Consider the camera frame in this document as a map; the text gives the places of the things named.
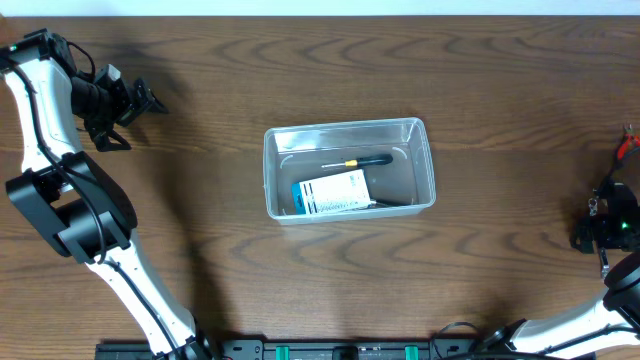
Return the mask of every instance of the clear plastic container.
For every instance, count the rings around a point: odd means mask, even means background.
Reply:
[[[400,206],[296,214],[291,185],[348,171],[326,171],[322,165],[383,153],[393,162],[363,168],[369,195]],[[414,215],[436,201],[427,132],[418,118],[269,129],[263,166],[267,212],[282,225]]]

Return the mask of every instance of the black screwdriver handle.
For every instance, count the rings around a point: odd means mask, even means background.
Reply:
[[[358,168],[370,165],[387,165],[393,161],[393,156],[391,154],[374,155],[357,158],[356,161],[358,161]]]

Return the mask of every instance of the wooden table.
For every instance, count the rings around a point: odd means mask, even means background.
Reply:
[[[81,135],[129,194],[153,264],[210,334],[413,338],[452,321],[490,330],[548,317],[603,288],[597,257],[572,250],[568,237],[623,123],[640,126],[639,25],[39,18],[5,19],[2,36],[49,27],[98,67],[145,77],[171,110],[118,130],[131,152],[97,153]],[[407,116],[426,124],[432,208],[291,227],[267,216],[267,129]],[[4,85],[0,118],[5,181],[19,174],[22,136]],[[630,172],[623,179],[638,185]],[[57,256],[0,198],[0,358],[92,359],[103,340],[143,339],[104,282]]]

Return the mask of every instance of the plastic bin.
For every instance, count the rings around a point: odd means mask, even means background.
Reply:
[[[392,154],[393,162],[363,168],[369,195],[402,206],[296,214],[292,184],[347,171],[325,171],[324,164],[381,153]],[[418,118],[269,129],[263,161],[267,212],[282,225],[413,215],[436,200],[427,132]]]

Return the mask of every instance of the screwdriver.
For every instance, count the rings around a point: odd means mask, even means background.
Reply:
[[[380,155],[374,155],[374,156],[367,156],[363,158],[357,158],[355,160],[349,160],[341,163],[322,165],[322,169],[323,170],[334,170],[334,169],[341,169],[341,168],[359,169],[359,168],[370,166],[370,165],[387,165],[387,164],[390,164],[392,161],[393,161],[393,156],[391,156],[391,154],[380,154]]]

